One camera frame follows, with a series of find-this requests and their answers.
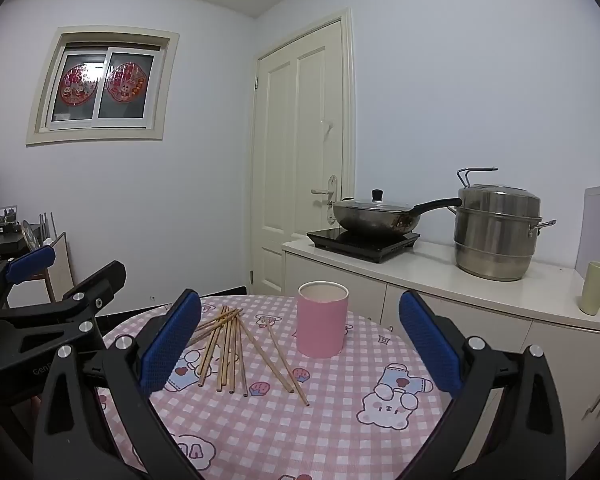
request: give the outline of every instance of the pink cup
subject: pink cup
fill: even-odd
[[[307,357],[328,359],[344,345],[349,291],[331,282],[309,282],[298,289],[296,346]]]

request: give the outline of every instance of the plate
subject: plate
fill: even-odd
[[[22,234],[24,235],[24,240],[27,243],[29,251],[35,251],[40,248],[40,242],[36,238],[36,235],[33,234],[33,229],[31,229],[29,222],[26,220],[22,221]]]

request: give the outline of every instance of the red paper cutting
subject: red paper cutting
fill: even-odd
[[[60,80],[58,93],[68,106],[80,106],[87,102],[98,87],[98,79],[90,75],[90,64],[81,63],[70,68]]]
[[[147,76],[136,63],[120,65],[107,76],[107,91],[114,101],[128,103],[146,87]]]

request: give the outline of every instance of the pink checkered tablecloth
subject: pink checkered tablecloth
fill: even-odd
[[[349,312],[346,342],[331,359],[296,351],[296,300],[272,296],[203,299],[203,320],[222,305],[242,308],[242,318],[286,376],[269,337],[272,325],[310,406],[278,382],[246,336],[244,361],[249,397],[216,392],[217,363],[203,388],[196,368],[206,344],[182,353],[160,392],[156,412],[183,453],[205,479],[395,480],[442,416],[440,394],[410,341]],[[134,316],[107,334],[136,335],[164,307]],[[219,357],[219,348],[214,354]],[[141,467],[108,390],[100,400],[125,461]]]

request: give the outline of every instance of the blue gripper pad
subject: blue gripper pad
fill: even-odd
[[[462,389],[460,359],[431,316],[410,292],[400,298],[400,322],[439,390],[456,398]]]
[[[192,290],[171,307],[167,319],[140,360],[140,388],[148,397],[161,390],[202,316],[200,297]]]
[[[7,283],[19,285],[28,278],[48,269],[56,260],[56,252],[51,246],[40,247],[32,253],[25,254],[17,260],[12,261],[7,269]]]

